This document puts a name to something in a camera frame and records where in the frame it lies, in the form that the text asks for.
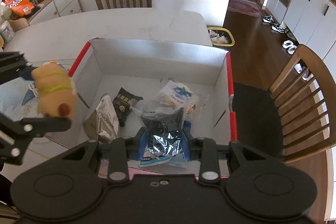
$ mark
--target screw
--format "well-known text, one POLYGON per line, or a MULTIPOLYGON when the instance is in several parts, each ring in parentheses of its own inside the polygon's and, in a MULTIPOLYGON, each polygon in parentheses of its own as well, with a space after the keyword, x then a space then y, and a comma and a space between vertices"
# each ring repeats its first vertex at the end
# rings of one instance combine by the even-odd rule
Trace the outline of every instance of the screw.
POLYGON ((23 127, 23 129, 24 129, 24 131, 29 132, 33 129, 33 126, 28 123, 23 127))
POLYGON ((207 171, 207 172, 202 173, 202 178, 204 178, 206 180, 215 180, 218 177, 219 176, 216 172, 207 171))
POLYGON ((12 154, 13 157, 17 157, 20 155, 21 151, 18 148, 13 148, 10 153, 12 154))
POLYGON ((113 172, 110 174, 110 179, 112 180, 124 180, 126 178, 126 174, 123 172, 113 172))

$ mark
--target silver bag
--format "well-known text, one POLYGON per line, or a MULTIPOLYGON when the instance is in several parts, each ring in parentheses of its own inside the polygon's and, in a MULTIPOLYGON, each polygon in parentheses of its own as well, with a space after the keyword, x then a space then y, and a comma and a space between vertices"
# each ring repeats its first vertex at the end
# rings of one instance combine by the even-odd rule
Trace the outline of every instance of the silver bag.
POLYGON ((101 97, 95 111, 84 121, 83 128, 89 138, 103 143, 119 137, 119 121, 108 93, 101 97))

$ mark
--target plastic bag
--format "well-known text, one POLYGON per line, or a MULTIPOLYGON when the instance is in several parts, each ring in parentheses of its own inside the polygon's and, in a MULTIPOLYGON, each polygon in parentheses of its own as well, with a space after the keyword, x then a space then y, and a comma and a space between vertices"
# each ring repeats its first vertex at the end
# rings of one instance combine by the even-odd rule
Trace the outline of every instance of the plastic bag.
POLYGON ((34 8, 28 0, 2 0, 11 10, 23 17, 29 15, 34 8))
POLYGON ((192 120, 197 101, 198 96, 186 85, 169 81, 153 100, 142 100, 131 106, 148 130, 149 152, 155 156, 182 152, 182 127, 187 114, 192 120))
POLYGON ((127 115, 131 112, 129 107, 132 99, 140 101, 143 98, 140 96, 135 96, 129 93, 127 90, 121 88, 118 92, 118 95, 113 99, 112 103, 121 127, 125 126, 127 115))
POLYGON ((95 111, 84 121, 83 128, 89 138, 102 143, 119 137, 119 121, 108 93, 101 97, 95 111))

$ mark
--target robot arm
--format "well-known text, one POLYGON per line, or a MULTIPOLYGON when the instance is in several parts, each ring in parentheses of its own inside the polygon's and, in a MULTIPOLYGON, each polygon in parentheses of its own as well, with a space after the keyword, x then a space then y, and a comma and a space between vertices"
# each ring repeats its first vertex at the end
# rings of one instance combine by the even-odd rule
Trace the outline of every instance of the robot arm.
MULTIPOLYGON (((35 69, 19 52, 0 52, 0 85, 22 77, 33 80, 35 69)), ((21 165, 22 158, 33 138, 43 137, 47 132, 66 131, 71 121, 66 118, 23 118, 13 121, 0 112, 0 161, 21 165)))

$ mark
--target shoe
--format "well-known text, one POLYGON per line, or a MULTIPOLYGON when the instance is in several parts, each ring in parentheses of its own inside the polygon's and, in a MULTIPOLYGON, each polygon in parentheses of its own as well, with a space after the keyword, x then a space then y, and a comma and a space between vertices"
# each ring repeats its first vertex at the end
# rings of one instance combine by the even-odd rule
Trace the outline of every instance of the shoe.
POLYGON ((294 45, 293 42, 290 40, 286 40, 285 42, 282 43, 283 48, 289 48, 292 47, 293 45, 294 45))
POLYGON ((292 55, 294 52, 295 52, 295 50, 296 50, 296 46, 295 45, 293 45, 293 46, 291 46, 291 47, 289 47, 288 49, 287 49, 287 52, 290 54, 290 55, 292 55))
POLYGON ((272 25, 272 30, 275 30, 279 33, 285 33, 285 30, 280 26, 279 23, 275 23, 272 25))
POLYGON ((274 19, 273 19, 272 16, 264 16, 264 18, 262 20, 263 20, 263 22, 270 23, 270 24, 274 24, 275 23, 275 21, 274 21, 274 19))
MULTIPOLYGON (((295 70, 296 70, 296 72, 298 73, 298 74, 300 74, 301 72, 302 72, 302 70, 304 70, 306 67, 301 67, 301 64, 300 63, 297 63, 296 65, 295 65, 295 70)), ((309 75, 309 71, 306 71, 305 73, 304 73, 304 75, 302 76, 302 79, 304 80, 304 81, 307 81, 307 79, 308 79, 308 75, 309 75)))

